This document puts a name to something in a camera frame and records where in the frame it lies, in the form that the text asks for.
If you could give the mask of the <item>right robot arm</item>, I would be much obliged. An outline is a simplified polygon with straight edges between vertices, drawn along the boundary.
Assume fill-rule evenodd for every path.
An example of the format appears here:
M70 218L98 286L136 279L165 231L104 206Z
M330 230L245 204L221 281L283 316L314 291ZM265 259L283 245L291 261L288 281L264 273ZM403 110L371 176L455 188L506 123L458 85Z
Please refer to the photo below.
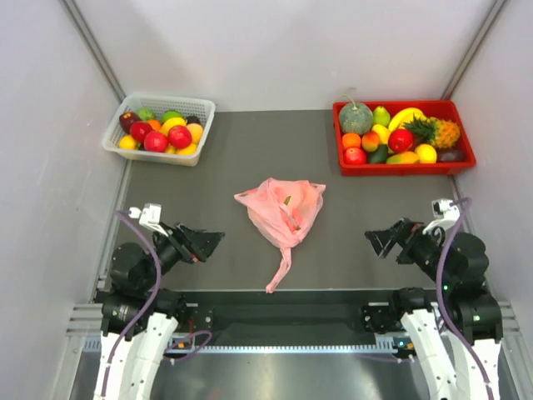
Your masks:
M396 346L397 358L417 360L432 399L500 398L503 317L485 284L485 244L472 234L446 234L407 218L365 237L379 258L399 246L397 263L417 265L433 280L436 300L421 287L397 289L387 305L362 307L364 328L407 334L409 343Z

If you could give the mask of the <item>pink plastic bag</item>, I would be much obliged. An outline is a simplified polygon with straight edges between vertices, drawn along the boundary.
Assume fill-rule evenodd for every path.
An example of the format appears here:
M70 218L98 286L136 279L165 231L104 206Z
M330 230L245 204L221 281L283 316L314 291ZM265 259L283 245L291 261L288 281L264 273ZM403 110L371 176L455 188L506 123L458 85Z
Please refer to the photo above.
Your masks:
M323 207L325 191L324 184L270 177L258 187L234 195L234 199L245 206L248 217L262 236L280 250L280 265L266 285L267 293L274 293L290 271L291 250L311 230Z

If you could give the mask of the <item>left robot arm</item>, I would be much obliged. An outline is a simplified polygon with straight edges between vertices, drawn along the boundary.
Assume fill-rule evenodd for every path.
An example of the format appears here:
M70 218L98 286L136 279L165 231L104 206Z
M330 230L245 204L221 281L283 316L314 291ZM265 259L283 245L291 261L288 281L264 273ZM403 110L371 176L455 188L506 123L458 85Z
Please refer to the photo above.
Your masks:
M178 263L204 263L223 239L221 232L161 224L140 243L115 248L111 289L102 300L101 356L96 399L148 399L176 330L191 316L179 292L161 287Z

